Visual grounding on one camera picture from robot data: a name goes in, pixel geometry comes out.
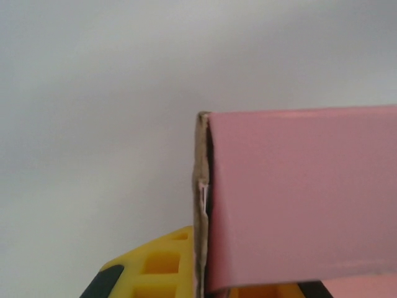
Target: corrugated cardboard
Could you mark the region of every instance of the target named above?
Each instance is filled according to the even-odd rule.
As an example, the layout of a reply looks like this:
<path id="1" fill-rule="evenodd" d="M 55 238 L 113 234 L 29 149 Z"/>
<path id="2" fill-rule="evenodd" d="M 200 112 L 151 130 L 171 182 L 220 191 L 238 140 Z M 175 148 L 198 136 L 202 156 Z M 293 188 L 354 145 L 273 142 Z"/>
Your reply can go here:
<path id="1" fill-rule="evenodd" d="M 208 216 L 206 213 L 210 167 L 208 164 L 208 113 L 197 116 L 195 130 L 194 194 L 194 281 L 195 297 L 204 296 L 204 273 L 207 262 Z"/>
<path id="2" fill-rule="evenodd" d="M 209 292 L 397 271 L 396 152 L 395 106 L 200 113 L 197 297 L 208 245 Z"/>

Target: yellow plastic object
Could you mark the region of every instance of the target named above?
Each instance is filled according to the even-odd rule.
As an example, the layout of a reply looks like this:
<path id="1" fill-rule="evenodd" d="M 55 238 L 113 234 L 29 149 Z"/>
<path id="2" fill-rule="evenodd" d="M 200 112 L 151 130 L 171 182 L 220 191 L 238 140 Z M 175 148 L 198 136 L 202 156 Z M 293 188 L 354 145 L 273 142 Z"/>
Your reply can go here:
<path id="1" fill-rule="evenodd" d="M 234 288 L 229 298 L 305 298 L 297 284 Z"/>
<path id="2" fill-rule="evenodd" d="M 108 262 L 124 265 L 109 298 L 193 298 L 193 228 L 185 227 Z"/>

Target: pink cardboard box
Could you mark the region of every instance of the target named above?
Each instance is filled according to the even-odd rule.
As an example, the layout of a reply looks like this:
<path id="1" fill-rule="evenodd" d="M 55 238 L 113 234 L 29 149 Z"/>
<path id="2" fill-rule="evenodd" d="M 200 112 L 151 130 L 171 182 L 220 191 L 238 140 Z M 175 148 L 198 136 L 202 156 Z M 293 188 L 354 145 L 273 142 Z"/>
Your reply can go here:
<path id="1" fill-rule="evenodd" d="M 195 152 L 197 297 L 397 272 L 396 106 L 201 113 Z"/>

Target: white wall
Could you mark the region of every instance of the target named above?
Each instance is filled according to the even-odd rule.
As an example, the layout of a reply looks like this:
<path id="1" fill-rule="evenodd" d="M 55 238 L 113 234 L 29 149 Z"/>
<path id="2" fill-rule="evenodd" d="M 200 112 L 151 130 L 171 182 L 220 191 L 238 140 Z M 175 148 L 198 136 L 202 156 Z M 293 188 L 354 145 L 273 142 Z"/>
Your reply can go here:
<path id="1" fill-rule="evenodd" d="M 192 221 L 199 110 L 397 103 L 392 0 L 0 2 L 0 296 Z"/>

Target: black rubber part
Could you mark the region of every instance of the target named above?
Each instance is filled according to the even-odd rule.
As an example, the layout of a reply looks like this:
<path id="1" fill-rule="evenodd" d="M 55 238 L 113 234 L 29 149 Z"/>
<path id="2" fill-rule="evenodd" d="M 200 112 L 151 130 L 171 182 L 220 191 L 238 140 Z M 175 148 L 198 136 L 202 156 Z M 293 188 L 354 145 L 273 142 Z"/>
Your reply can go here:
<path id="1" fill-rule="evenodd" d="M 115 265 L 98 272 L 80 298 L 108 298 L 123 270 L 123 265 Z"/>
<path id="2" fill-rule="evenodd" d="M 306 298 L 333 298 L 321 281 L 300 282 L 298 286 Z"/>

